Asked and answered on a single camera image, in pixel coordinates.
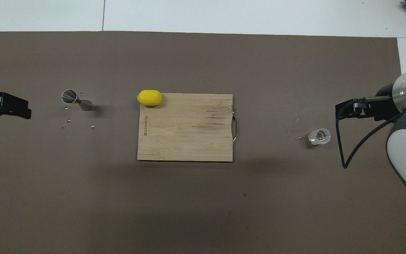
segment cable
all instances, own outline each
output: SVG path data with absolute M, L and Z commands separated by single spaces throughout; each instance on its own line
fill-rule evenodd
M 383 127 L 387 126 L 388 124 L 390 124 L 391 122 L 394 122 L 395 120 L 399 119 L 403 114 L 406 113 L 406 111 L 397 114 L 395 116 L 393 116 L 392 118 L 386 120 L 385 122 L 383 122 L 382 124 L 380 124 L 379 126 L 375 127 L 374 130 L 371 130 L 371 132 L 369 132 L 356 146 L 355 148 L 352 150 L 351 154 L 349 155 L 349 157 L 347 158 L 347 161 L 344 161 L 344 153 L 343 153 L 343 145 L 341 144 L 341 138 L 340 138 L 340 134 L 339 134 L 339 118 L 340 116 L 343 114 L 343 112 L 345 111 L 346 108 L 352 106 L 354 103 L 359 103 L 359 102 L 364 102 L 365 98 L 361 98 L 361 99 L 356 99 L 356 100 L 352 100 L 351 102 L 347 103 L 346 105 L 344 105 L 338 112 L 338 114 L 336 114 L 336 135 L 338 138 L 338 146 L 339 146 L 339 154 L 341 157 L 341 163 L 343 164 L 343 168 L 346 169 L 350 163 L 350 161 L 352 160 L 353 156 L 355 155 L 356 151 L 358 151 L 358 149 L 363 145 L 364 142 L 366 142 L 366 140 L 369 139 L 369 137 L 371 137 L 372 135 L 374 135 L 374 133 L 378 132 L 380 129 L 382 129 Z

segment cutting board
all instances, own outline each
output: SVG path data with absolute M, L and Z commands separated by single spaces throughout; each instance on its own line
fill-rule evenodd
M 162 93 L 140 105 L 137 159 L 233 161 L 233 95 Z

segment lemon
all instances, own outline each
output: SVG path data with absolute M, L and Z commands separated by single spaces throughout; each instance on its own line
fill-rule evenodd
M 156 106 L 162 101 L 162 95 L 158 90 L 143 90 L 137 95 L 137 101 L 143 106 Z

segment brown tabletop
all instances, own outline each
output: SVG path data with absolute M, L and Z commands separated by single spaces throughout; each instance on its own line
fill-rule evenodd
M 348 169 L 334 137 L 335 104 L 399 75 L 395 38 L 0 32 L 0 92 L 32 109 L 0 116 L 0 253 L 406 253 L 389 128 Z M 137 161 L 143 89 L 233 94 L 234 161 Z M 343 120 L 346 152 L 377 125 Z

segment metal jigger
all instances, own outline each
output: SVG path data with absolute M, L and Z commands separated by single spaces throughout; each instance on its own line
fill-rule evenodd
M 62 93 L 62 101 L 65 104 L 77 103 L 84 111 L 92 110 L 92 102 L 79 99 L 78 94 L 73 89 L 67 89 Z

